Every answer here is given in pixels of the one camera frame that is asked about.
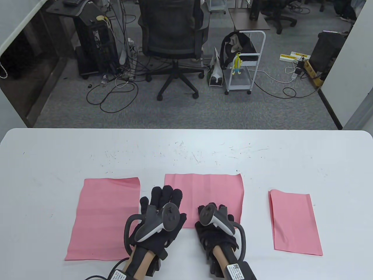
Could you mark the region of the person's right hand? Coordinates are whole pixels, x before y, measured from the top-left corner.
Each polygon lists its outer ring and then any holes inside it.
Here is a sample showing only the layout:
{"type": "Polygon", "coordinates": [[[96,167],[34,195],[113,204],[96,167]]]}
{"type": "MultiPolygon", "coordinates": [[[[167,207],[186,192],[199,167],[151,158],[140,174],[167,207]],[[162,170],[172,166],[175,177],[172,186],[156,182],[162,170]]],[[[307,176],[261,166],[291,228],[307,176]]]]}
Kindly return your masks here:
{"type": "Polygon", "coordinates": [[[213,255],[213,248],[216,246],[228,245],[234,251],[239,248],[236,238],[228,235],[222,229],[213,224],[202,225],[201,221],[195,223],[198,238],[205,250],[206,258],[209,260],[213,255]]]}

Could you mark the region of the person's left hand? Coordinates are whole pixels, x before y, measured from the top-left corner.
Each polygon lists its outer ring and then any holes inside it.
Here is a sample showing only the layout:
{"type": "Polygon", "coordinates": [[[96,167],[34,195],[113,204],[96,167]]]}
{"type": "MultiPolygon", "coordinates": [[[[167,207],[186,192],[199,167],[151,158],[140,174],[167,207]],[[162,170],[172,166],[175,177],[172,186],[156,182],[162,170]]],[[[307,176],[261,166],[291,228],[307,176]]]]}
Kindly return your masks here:
{"type": "Polygon", "coordinates": [[[150,199],[140,199],[141,213],[130,216],[125,226],[129,228],[132,222],[139,221],[131,235],[125,231],[125,248],[129,254],[132,246],[136,251],[141,248],[152,252],[160,260],[167,258],[166,248],[176,239],[187,219],[179,210],[182,197],[180,189],[165,185],[154,187],[150,199]]]}

